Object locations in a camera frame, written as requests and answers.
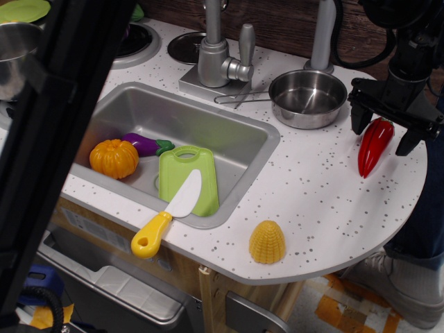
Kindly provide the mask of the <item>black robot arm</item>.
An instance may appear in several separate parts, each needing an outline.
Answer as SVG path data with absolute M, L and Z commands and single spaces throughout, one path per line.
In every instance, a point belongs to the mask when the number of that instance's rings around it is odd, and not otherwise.
M 361 134 L 378 114 L 406 128 L 396 150 L 406 156 L 420 141 L 436 139 L 443 127 L 443 114 L 425 95 L 433 70 L 443 65 L 443 2 L 363 1 L 362 6 L 372 23 L 396 31 L 396 50 L 386 80 L 352 80 L 352 130 Z

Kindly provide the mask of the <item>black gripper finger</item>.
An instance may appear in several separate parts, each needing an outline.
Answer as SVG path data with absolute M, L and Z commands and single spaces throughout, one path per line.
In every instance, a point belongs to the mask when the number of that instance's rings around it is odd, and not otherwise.
M 358 102 L 351 103 L 351 125 L 356 135 L 362 134 L 373 117 L 373 111 L 367 105 Z
M 424 135 L 414 129 L 408 129 L 403 135 L 395 154 L 397 156 L 408 156 L 410 152 L 424 139 Z

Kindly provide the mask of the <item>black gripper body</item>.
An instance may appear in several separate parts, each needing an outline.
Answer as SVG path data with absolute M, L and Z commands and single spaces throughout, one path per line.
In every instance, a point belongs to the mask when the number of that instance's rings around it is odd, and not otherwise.
M 354 78 L 348 95 L 353 102 L 367 105 L 377 114 L 406 129 L 414 129 L 424 139 L 435 139 L 443 129 L 443 115 L 425 96 L 425 86 L 433 69 L 390 67 L 386 80 Z

